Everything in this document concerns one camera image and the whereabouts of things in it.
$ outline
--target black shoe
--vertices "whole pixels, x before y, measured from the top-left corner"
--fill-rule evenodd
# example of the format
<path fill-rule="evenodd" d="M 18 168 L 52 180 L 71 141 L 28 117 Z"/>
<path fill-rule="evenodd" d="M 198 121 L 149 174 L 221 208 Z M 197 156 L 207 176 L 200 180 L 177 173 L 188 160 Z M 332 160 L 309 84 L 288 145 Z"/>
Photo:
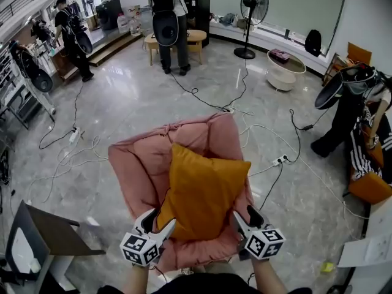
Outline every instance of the black shoe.
<path fill-rule="evenodd" d="M 91 80 L 94 76 L 94 73 L 90 73 L 87 77 L 83 77 L 81 80 L 86 83 L 87 81 Z"/>
<path fill-rule="evenodd" d="M 316 140 L 311 143 L 311 148 L 313 152 L 323 158 L 327 158 L 331 152 L 320 140 Z"/>
<path fill-rule="evenodd" d="M 185 76 L 188 73 L 188 71 L 190 71 L 190 64 L 179 68 L 179 74 L 181 76 Z"/>

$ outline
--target marble floor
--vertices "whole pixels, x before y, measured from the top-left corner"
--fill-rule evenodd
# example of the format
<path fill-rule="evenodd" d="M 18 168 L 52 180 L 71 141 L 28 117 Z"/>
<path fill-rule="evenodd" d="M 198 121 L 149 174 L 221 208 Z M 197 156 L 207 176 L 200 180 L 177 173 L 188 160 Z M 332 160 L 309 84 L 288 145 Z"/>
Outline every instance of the marble floor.
<path fill-rule="evenodd" d="M 246 74 L 244 60 L 233 55 L 235 47 L 230 42 L 211 39 L 210 45 L 203 50 L 204 65 L 199 65 L 197 56 L 192 55 L 192 70 L 186 77 L 178 76 L 178 80 L 187 89 L 198 88 L 199 97 L 209 103 L 226 105 L 242 92 L 244 85 L 241 78 Z M 245 116 L 248 126 L 267 126 L 298 149 L 289 109 L 295 111 L 294 119 L 298 127 L 314 123 L 322 114 L 314 108 L 321 81 L 319 77 L 306 72 L 292 91 L 279 92 L 267 83 L 267 68 L 266 54 L 257 51 L 256 59 L 247 62 L 247 91 L 233 106 L 254 112 L 254 116 Z M 94 80 L 84 85 L 77 100 L 76 126 L 85 131 L 77 149 L 90 147 L 94 137 L 99 135 L 100 143 L 96 150 L 106 156 L 107 148 L 112 143 L 166 123 L 216 112 L 184 92 L 172 76 L 165 75 L 158 56 L 150 67 L 141 40 L 93 69 L 93 72 Z M 76 78 L 52 93 L 58 110 L 56 127 L 43 145 L 72 128 L 74 100 L 81 85 L 80 78 Z M 347 186 L 343 148 L 337 149 L 327 159 L 316 156 L 310 149 L 310 143 L 328 130 L 333 115 L 334 110 L 330 110 L 314 129 L 300 132 L 301 157 L 341 197 Z M 242 114 L 236 112 L 234 117 L 242 132 L 246 128 Z M 39 141 L 51 126 L 50 118 L 41 111 L 32 121 L 29 131 L 21 128 L 18 132 L 16 151 L 10 155 L 12 182 L 4 190 L 4 239 L 12 224 L 12 213 L 16 212 L 22 199 L 31 200 L 37 208 L 76 221 L 83 222 L 92 217 L 101 226 L 99 232 L 91 234 L 82 228 L 81 233 L 91 243 L 99 242 L 107 254 L 74 260 L 67 275 L 86 294 L 95 293 L 104 284 L 121 288 L 131 265 L 123 260 L 119 243 L 125 232 L 132 228 L 132 219 L 111 165 L 107 161 L 88 162 L 56 178 L 51 193 L 51 181 L 41 180 L 31 186 L 28 194 L 28 187 L 34 178 L 53 175 L 60 150 L 69 144 L 66 138 L 45 150 L 39 150 Z M 246 135 L 240 137 L 242 145 L 246 142 Z M 243 153 L 245 159 L 252 162 L 251 173 L 269 167 L 274 159 L 284 154 L 291 160 L 296 157 L 282 140 L 261 127 L 251 129 Z M 75 157 L 73 164 L 90 159 L 96 157 L 92 151 L 85 151 Z M 65 170 L 65 167 L 61 167 L 59 172 Z M 276 167 L 250 178 L 257 206 L 261 206 L 278 174 L 279 167 Z M 15 189 L 16 194 L 10 201 L 11 189 Z M 346 202 L 353 212 L 363 212 L 362 203 L 357 199 L 347 197 Z M 346 223 L 341 204 L 302 161 L 283 166 L 282 176 L 265 203 L 263 212 L 287 239 L 271 263 L 289 290 L 311 287 L 314 293 L 326 293 L 330 286 L 344 280 L 347 270 L 337 269 L 322 274 L 320 267 L 325 261 L 338 262 L 343 244 L 352 240 L 352 236 L 359 237 L 362 221 L 346 212 Z M 0 251 L 4 250 L 3 243 L 0 242 Z M 252 272 L 251 263 L 240 262 L 236 257 L 230 263 L 247 280 Z M 150 275 L 148 290 L 153 292 L 164 284 L 164 280 L 153 271 Z"/>

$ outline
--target wooden table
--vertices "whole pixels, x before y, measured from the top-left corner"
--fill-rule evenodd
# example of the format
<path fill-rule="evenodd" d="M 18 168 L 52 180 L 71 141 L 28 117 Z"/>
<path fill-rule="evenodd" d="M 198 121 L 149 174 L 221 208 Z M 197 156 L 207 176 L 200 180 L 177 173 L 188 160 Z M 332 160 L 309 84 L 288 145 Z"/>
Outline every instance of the wooden table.
<path fill-rule="evenodd" d="M 189 50 L 189 52 L 197 52 L 199 63 L 203 64 L 203 58 L 202 58 L 203 45 L 202 45 L 202 42 L 203 42 L 203 40 L 205 40 L 207 38 L 207 33 L 205 31 L 198 31 L 198 30 L 189 30 L 187 32 L 188 32 L 188 42 L 192 43 L 192 44 L 188 45 L 188 50 Z M 156 49 L 157 53 L 158 53 L 159 44 L 158 44 L 154 34 L 150 34 L 146 37 L 145 44 L 148 46 L 149 65 L 151 66 L 153 64 L 153 49 Z"/>

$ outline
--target yellow object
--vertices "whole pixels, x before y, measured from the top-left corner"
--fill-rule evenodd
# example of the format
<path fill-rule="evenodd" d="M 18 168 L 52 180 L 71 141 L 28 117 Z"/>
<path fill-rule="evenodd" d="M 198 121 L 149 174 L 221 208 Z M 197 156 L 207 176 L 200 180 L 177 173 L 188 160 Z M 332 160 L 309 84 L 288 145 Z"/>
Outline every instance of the yellow object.
<path fill-rule="evenodd" d="M 323 263 L 321 267 L 321 272 L 322 273 L 330 273 L 335 270 L 335 265 L 331 262 L 325 262 Z"/>
<path fill-rule="evenodd" d="M 250 162 L 208 159 L 178 144 L 171 147 L 170 189 L 157 217 L 158 230 L 176 218 L 171 238 L 183 241 L 215 239 L 227 211 L 244 189 Z"/>

